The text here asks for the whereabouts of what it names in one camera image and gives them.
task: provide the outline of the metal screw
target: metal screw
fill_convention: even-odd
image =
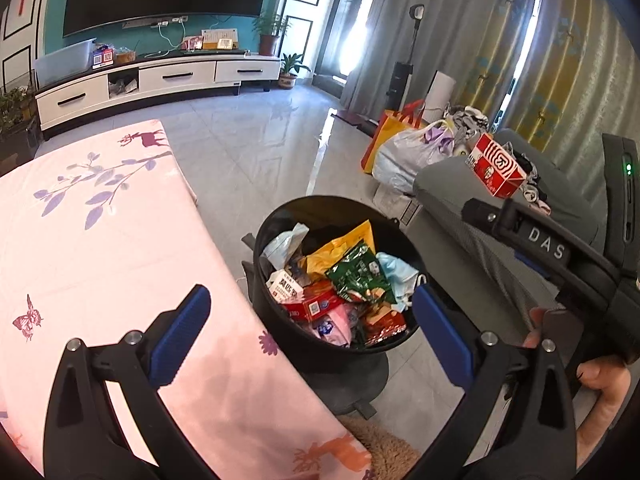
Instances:
[[[482,334],[480,335],[480,339],[487,346],[495,346],[499,341],[498,336],[493,332],[482,332]]]
[[[137,345],[140,341],[142,341],[142,332],[140,330],[132,330],[124,336],[124,342],[128,345]]]
[[[542,348],[545,349],[545,352],[555,352],[556,351],[556,343],[551,341],[551,339],[545,339],[542,342]]]
[[[82,341],[80,341],[77,337],[75,337],[73,339],[70,339],[66,343],[66,349],[69,350],[70,352],[75,352],[80,348],[81,344],[82,344]]]

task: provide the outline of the curtain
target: curtain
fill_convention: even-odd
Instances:
[[[474,67],[453,102],[493,119],[509,90],[535,0],[496,0]]]
[[[640,140],[640,61],[606,0],[542,0],[501,127],[545,153],[606,217],[601,133]]]
[[[469,103],[478,102],[483,109],[495,108],[511,81],[514,52],[519,52],[517,44],[524,38],[522,21],[530,16],[533,1],[374,0],[367,20],[366,50],[347,79],[342,105],[365,116],[380,116],[393,67],[409,54],[414,22],[408,9],[422,3],[426,12],[414,53],[408,100],[423,98],[440,70],[457,81],[454,95],[469,99]],[[482,80],[479,76],[484,77],[484,83],[478,84]],[[504,88],[500,97],[496,86]]]

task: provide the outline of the potted plant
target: potted plant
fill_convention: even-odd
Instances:
[[[31,85],[0,91],[0,176],[35,156],[42,142],[36,112]]]
[[[301,68],[311,72],[311,69],[308,66],[302,64],[302,54],[296,54],[295,52],[289,56],[287,56],[287,54],[283,54],[280,65],[278,86],[280,88],[291,90],[296,84],[296,79],[298,78]]]
[[[278,38],[284,36],[291,24],[287,18],[274,12],[263,12],[254,19],[254,32],[260,36],[258,54],[273,56]]]

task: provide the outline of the gray sofa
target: gray sofa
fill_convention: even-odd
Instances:
[[[501,144],[510,141],[536,165],[552,218],[602,252],[604,226],[564,174],[513,130],[501,130],[495,139]],[[480,330],[493,330],[504,341],[517,344],[532,328],[528,315],[532,307],[558,307],[553,285],[517,260],[512,249],[462,221],[462,206],[470,198],[502,203],[489,194],[463,157],[421,170],[414,193],[423,207],[408,225],[407,235],[430,274]],[[513,198],[526,203],[519,190]]]

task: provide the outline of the pink tablecloth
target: pink tablecloth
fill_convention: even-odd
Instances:
[[[159,121],[17,168],[0,178],[0,204],[0,422],[37,469],[66,341],[108,344],[144,330],[201,283],[211,316],[160,395],[204,460],[225,480],[304,470],[322,479],[370,475],[368,452],[306,386],[238,289]],[[122,394],[110,392],[133,451],[151,460]]]

